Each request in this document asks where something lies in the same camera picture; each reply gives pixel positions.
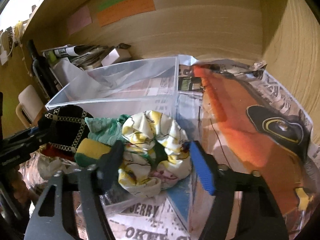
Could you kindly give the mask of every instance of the red fabric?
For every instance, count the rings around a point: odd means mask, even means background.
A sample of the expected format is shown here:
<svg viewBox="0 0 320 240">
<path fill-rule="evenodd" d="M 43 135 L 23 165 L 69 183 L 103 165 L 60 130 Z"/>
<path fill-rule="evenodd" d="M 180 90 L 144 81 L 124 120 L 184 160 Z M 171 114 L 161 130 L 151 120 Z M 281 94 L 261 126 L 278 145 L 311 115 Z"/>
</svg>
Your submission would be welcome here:
<svg viewBox="0 0 320 240">
<path fill-rule="evenodd" d="M 48 157 L 60 157 L 60 158 L 63 158 L 63 159 L 66 159 L 66 160 L 69 160 L 72 162 L 75 161 L 74 157 L 66 155 L 64 151 L 53 147 L 49 143 L 47 143 L 46 149 L 42 150 L 41 153 L 45 156 L 48 156 Z"/>
</svg>

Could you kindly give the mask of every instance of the dark glass bottle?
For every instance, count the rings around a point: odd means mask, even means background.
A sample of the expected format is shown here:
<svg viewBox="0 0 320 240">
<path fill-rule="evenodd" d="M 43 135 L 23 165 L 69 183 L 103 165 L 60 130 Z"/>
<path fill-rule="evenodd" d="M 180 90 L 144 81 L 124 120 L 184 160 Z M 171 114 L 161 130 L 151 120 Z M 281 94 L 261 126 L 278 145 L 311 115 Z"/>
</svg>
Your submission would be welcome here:
<svg viewBox="0 0 320 240">
<path fill-rule="evenodd" d="M 61 90 L 61 86 L 53 75 L 50 65 L 45 57 L 38 54 L 33 40 L 27 42 L 28 50 L 32 57 L 32 69 L 34 75 L 38 78 L 43 89 L 46 91 L 50 98 L 53 98 L 56 93 Z"/>
</svg>

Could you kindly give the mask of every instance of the plastic storage box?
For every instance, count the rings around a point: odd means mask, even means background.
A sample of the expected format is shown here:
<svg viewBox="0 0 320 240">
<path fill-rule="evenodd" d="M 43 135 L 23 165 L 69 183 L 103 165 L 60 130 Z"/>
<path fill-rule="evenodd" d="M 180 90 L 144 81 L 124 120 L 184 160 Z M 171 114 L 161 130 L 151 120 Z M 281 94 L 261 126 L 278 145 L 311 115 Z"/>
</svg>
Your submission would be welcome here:
<svg viewBox="0 0 320 240">
<path fill-rule="evenodd" d="M 179 63 L 162 57 L 118 63 L 84 71 L 46 105 L 77 105 L 94 117 L 116 118 L 156 110 L 176 116 Z"/>
</svg>

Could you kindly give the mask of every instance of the yellow and white fabric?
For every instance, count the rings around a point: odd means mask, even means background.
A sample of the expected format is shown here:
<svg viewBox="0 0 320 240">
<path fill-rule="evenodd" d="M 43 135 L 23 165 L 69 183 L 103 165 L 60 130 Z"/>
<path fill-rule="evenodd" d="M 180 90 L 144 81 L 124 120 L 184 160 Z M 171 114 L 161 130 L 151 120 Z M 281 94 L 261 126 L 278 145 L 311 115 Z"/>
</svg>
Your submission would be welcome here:
<svg viewBox="0 0 320 240">
<path fill-rule="evenodd" d="M 135 114 L 124 123 L 122 134 L 130 145 L 124 152 L 118 181 L 131 194 L 154 196 L 190 174 L 189 152 L 182 147 L 188 137 L 171 117 L 156 111 Z M 148 160 L 156 158 L 155 141 L 164 147 L 168 159 L 152 168 Z"/>
</svg>

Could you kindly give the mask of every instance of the patterned cloth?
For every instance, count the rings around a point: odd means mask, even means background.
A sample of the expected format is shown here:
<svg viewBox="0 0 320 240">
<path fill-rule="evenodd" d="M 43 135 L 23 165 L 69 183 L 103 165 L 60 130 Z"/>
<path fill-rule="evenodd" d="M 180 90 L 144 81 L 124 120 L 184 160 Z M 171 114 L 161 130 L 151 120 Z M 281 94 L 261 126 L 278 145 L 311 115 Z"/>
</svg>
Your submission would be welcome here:
<svg viewBox="0 0 320 240">
<path fill-rule="evenodd" d="M 157 195 L 190 174 L 189 152 L 182 147 L 188 137 L 171 117 L 156 111 L 135 114 L 123 124 L 122 134 L 131 144 L 124 152 L 118 181 L 131 194 Z M 157 163 L 161 147 L 167 157 Z"/>
<path fill-rule="evenodd" d="M 114 118 L 85 118 L 89 127 L 88 138 L 100 143 L 114 145 L 116 140 L 126 140 L 122 137 L 122 125 L 130 116 L 122 114 L 118 119 Z"/>
</svg>

